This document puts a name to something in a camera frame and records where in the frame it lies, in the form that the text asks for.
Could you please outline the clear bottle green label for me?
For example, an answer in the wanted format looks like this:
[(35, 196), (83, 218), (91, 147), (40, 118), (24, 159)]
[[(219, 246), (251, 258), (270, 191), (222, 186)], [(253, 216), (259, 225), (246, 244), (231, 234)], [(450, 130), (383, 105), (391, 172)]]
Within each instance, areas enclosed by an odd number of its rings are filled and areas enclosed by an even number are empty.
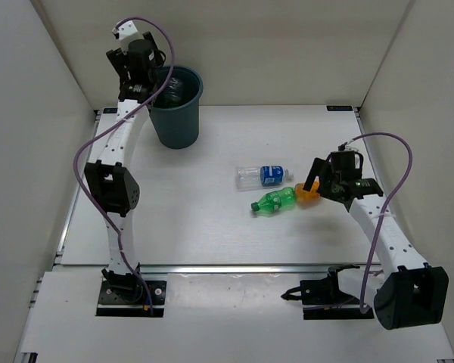
[(163, 105), (165, 108), (178, 107), (182, 104), (184, 82), (176, 77), (171, 77), (163, 90)]

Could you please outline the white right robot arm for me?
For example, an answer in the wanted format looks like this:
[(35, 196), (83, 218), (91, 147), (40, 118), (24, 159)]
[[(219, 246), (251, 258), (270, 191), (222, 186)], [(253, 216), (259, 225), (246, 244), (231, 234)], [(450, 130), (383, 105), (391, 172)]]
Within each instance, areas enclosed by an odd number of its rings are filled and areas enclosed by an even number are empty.
[(364, 302), (387, 330), (438, 324), (442, 320), (449, 277), (431, 266), (404, 235), (373, 178), (362, 177), (363, 156), (352, 150), (316, 158), (303, 186), (318, 182), (321, 197), (344, 205), (375, 248), (383, 273), (371, 275), (355, 265), (332, 266), (326, 278), (303, 289), (323, 303), (348, 297)]

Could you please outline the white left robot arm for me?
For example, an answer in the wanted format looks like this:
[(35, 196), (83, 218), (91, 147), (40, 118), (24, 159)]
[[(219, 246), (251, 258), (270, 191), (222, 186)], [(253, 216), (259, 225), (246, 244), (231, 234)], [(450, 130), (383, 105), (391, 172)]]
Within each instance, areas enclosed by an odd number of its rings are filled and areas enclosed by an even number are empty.
[(132, 154), (142, 126), (149, 117), (144, 105), (158, 89), (155, 69), (160, 62), (151, 34), (141, 34), (128, 23), (115, 31), (120, 42), (107, 53), (120, 78), (115, 128), (95, 162), (85, 166), (85, 177), (94, 201), (105, 212), (110, 254), (102, 274), (109, 288), (127, 303), (149, 303), (150, 290), (140, 275), (132, 232), (133, 211), (140, 187), (129, 171)]

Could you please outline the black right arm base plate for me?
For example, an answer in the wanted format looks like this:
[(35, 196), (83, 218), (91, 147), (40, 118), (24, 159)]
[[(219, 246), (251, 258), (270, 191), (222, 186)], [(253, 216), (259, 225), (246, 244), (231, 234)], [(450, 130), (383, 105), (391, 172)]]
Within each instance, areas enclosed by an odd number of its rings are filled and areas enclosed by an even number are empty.
[(297, 287), (288, 289), (281, 295), (286, 301), (302, 303), (304, 321), (343, 321), (370, 320), (374, 318), (372, 309), (366, 313), (359, 310), (359, 300), (342, 292), (337, 281), (341, 271), (360, 270), (355, 265), (338, 265), (328, 269), (323, 279), (301, 280)]

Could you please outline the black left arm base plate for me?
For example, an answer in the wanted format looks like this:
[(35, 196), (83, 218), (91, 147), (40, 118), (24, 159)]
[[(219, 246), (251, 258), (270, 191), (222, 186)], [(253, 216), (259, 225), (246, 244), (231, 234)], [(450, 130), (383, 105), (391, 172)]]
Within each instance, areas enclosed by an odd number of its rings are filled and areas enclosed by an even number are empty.
[(167, 281), (146, 281), (152, 298), (153, 311), (147, 306), (147, 294), (143, 286), (132, 295), (118, 293), (106, 280), (101, 282), (98, 294), (96, 316), (99, 317), (127, 317), (127, 318), (162, 318), (166, 302)]

